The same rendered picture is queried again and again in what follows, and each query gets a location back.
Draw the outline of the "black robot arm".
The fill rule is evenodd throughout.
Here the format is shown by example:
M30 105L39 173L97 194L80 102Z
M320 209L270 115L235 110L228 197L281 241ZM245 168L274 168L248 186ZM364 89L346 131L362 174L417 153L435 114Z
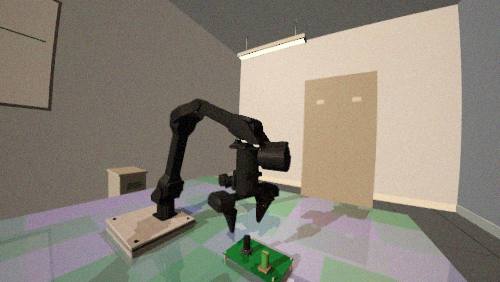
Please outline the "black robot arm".
M166 170L151 194L151 201L157 204L157 212L152 216L160 221L177 215L174 212L174 198L180 198L183 191L184 181L180 177L180 170L188 137L204 115L224 125L240 139L236 139L229 146L237 149L237 168L256 169L261 166L265 170L281 172L288 172L290 169L289 142L270 142L259 120L233 114L203 99L195 99L191 103L178 106L170 116L172 138Z

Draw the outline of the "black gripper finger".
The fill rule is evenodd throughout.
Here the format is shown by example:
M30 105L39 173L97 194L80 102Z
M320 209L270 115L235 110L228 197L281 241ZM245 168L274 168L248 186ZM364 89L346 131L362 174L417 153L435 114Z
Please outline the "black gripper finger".
M229 226L231 234L233 234L234 229L235 229L235 222L236 222L236 215L237 215L237 209L233 207L232 210L223 212L223 215L226 219L226 222Z
M256 199L256 221L259 223L263 219L272 201L275 200L275 197L264 198L259 195L255 196L255 199Z

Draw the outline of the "green circuit board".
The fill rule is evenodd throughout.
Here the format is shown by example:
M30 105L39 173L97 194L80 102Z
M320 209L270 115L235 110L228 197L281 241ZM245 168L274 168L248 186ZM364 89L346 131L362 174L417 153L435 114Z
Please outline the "green circuit board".
M229 257L266 282L280 282L294 260L251 239L250 235L244 235L223 254L224 259Z

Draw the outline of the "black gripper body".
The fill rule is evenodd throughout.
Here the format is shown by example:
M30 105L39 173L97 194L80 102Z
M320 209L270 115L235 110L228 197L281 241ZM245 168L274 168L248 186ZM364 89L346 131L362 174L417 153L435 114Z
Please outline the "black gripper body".
M232 210L237 200L259 195L264 198L279 196L279 188L276 185L267 182L258 184L258 179L262 176L259 168L241 169L236 167L236 170L233 170L233 174L236 175L234 194L219 190L211 192L208 197L208 205L217 213Z

